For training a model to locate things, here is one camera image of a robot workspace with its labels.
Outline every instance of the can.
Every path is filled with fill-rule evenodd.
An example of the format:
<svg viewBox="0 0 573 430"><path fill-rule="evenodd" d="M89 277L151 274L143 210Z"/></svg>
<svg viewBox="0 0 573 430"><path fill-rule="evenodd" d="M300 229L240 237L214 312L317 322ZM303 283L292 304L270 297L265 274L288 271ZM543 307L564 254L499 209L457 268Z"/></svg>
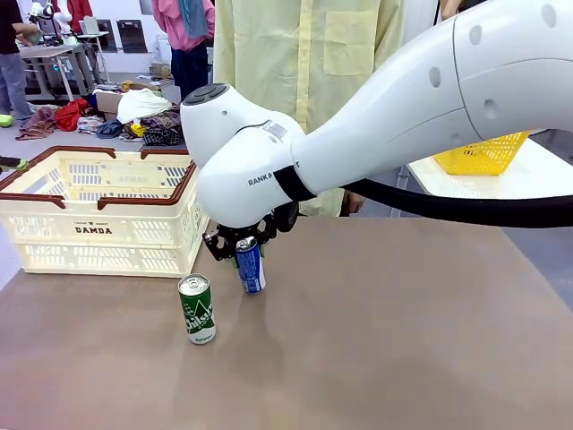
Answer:
<svg viewBox="0 0 573 430"><path fill-rule="evenodd" d="M262 269L261 247L255 237L247 237L236 244L236 265L247 294L260 293L266 286Z"/></svg>
<svg viewBox="0 0 573 430"><path fill-rule="evenodd" d="M209 280L194 273L181 279L177 288L189 340L197 345L213 340L216 330Z"/></svg>

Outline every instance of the red cloth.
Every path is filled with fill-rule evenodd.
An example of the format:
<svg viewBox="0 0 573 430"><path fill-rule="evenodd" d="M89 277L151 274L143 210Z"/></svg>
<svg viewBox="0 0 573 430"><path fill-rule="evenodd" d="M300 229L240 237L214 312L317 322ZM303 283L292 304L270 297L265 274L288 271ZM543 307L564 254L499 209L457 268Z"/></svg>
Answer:
<svg viewBox="0 0 573 430"><path fill-rule="evenodd" d="M78 128L78 119L90 109L90 103L84 99L74 100L56 111L56 124L60 130L73 132Z"/></svg>
<svg viewBox="0 0 573 430"><path fill-rule="evenodd" d="M81 33L80 21L83 21L83 18L86 16L93 16L90 0L68 0L68 10L73 17L70 27L76 33ZM54 11L61 12L57 4L54 4Z"/></svg>

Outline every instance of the blue can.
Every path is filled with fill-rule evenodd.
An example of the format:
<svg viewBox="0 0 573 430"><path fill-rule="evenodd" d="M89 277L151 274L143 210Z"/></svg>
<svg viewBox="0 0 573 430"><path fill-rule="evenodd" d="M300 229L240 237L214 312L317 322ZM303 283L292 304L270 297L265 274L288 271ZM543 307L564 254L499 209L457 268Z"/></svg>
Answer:
<svg viewBox="0 0 573 430"><path fill-rule="evenodd" d="M254 237L247 237L236 244L236 265L247 294L260 293L266 286L265 274L262 269L261 247Z"/></svg>

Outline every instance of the brown basket rim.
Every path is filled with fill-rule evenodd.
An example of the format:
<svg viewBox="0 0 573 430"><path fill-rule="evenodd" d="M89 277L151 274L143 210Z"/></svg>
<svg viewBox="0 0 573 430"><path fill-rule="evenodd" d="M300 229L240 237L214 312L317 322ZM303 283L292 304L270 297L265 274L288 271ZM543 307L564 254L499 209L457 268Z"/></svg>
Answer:
<svg viewBox="0 0 573 430"><path fill-rule="evenodd" d="M50 202L60 209L65 209L65 198L62 195L49 195L49 194L30 194L30 193L2 193L8 185L11 185L16 179L21 177L29 169L34 168L38 163L47 159L56 152L98 152L109 155L112 159L116 159L115 149L113 148L97 148L97 147L83 147L83 146L53 146L34 157L30 160L28 167L23 171L13 172L7 178L0 181L0 200L11 200L19 202ZM140 152L141 159L146 159L149 155L189 155L187 150L142 150ZM98 200L98 210L102 211L108 204L139 204L147 206L173 206L178 204L183 196L185 188L189 185L191 177L195 172L197 166L191 162L187 171L175 187L170 197L166 199L150 199L150 198L126 198L126 197L102 197Z"/></svg>

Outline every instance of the table surface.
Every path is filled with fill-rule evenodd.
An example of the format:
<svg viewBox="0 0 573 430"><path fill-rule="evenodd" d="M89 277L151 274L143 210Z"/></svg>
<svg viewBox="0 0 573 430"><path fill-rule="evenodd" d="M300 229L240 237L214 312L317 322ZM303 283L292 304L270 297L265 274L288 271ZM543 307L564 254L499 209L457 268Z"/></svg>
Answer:
<svg viewBox="0 0 573 430"><path fill-rule="evenodd" d="M99 34L81 34L78 36L79 39L93 39L100 38L109 34L109 31L100 31Z"/></svg>
<svg viewBox="0 0 573 430"><path fill-rule="evenodd" d="M60 47L21 47L20 55L24 60L30 58L51 58L72 52L73 49L74 47L64 45Z"/></svg>
<svg viewBox="0 0 573 430"><path fill-rule="evenodd" d="M243 294L201 250L218 333L175 279L26 275L0 292L0 427L569 430L573 314L497 228L300 219Z"/></svg>
<svg viewBox="0 0 573 430"><path fill-rule="evenodd" d="M533 199L573 194L573 167L528 139L500 176L448 175L429 157L408 165L428 194L467 199Z"/></svg>

